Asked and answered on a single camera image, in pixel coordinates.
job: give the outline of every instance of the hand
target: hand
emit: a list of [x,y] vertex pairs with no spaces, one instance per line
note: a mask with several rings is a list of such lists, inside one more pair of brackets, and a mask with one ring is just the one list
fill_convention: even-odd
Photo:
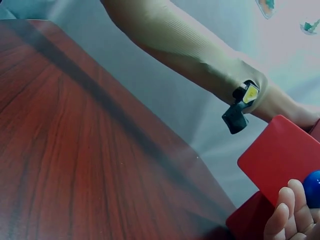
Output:
[[320,209],[309,209],[302,183],[290,180],[279,192],[276,209],[265,225],[264,240],[319,239]]
[[299,111],[295,119],[295,124],[309,132],[320,119],[320,107],[299,104]]

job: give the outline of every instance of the finger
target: finger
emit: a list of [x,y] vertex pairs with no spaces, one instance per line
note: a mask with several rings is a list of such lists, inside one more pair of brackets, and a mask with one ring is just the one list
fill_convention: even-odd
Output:
[[304,187],[299,180],[295,179],[288,182],[288,187],[292,189],[295,198],[294,218],[296,229],[299,233],[305,233],[313,227],[314,219],[307,206]]
[[296,220],[295,220],[295,194],[289,187],[283,187],[279,191],[279,198],[278,198],[278,204],[284,203],[287,205],[289,209],[289,218],[288,221],[284,227],[285,229],[285,237],[286,239],[290,239],[292,236],[294,236],[297,233],[297,226],[296,226]]
[[311,211],[311,215],[313,218],[313,221],[315,223],[320,223],[320,209],[319,208],[315,208],[315,209],[310,209]]
[[319,236],[320,236],[320,224],[316,224],[314,226],[314,228],[312,229],[312,231],[310,231],[310,233],[308,233],[305,240],[315,240],[315,239],[318,240]]
[[286,204],[281,203],[275,209],[265,225],[264,240],[286,240],[285,226],[289,219],[289,208]]

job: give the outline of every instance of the beige compression sleeve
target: beige compression sleeve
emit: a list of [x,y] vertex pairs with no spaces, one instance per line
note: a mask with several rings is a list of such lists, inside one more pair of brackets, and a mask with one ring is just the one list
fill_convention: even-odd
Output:
[[261,68],[234,51],[169,0],[101,0],[112,21],[136,45],[177,73],[232,104],[246,80],[260,88],[246,113],[269,122],[283,115],[295,122],[299,108]]

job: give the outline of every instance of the red card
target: red card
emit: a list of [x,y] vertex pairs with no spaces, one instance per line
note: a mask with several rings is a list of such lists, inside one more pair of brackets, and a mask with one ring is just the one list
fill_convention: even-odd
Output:
[[261,240],[268,219],[275,207],[258,191],[226,221],[226,226],[236,240]]
[[238,160],[239,167],[276,205],[279,190],[290,179],[320,170],[320,143],[298,126],[276,116]]

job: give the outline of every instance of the wooden table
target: wooden table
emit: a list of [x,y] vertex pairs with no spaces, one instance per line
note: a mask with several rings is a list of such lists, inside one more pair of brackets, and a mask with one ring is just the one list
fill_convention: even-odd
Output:
[[197,154],[61,29],[0,21],[1,240],[227,240],[234,210]]

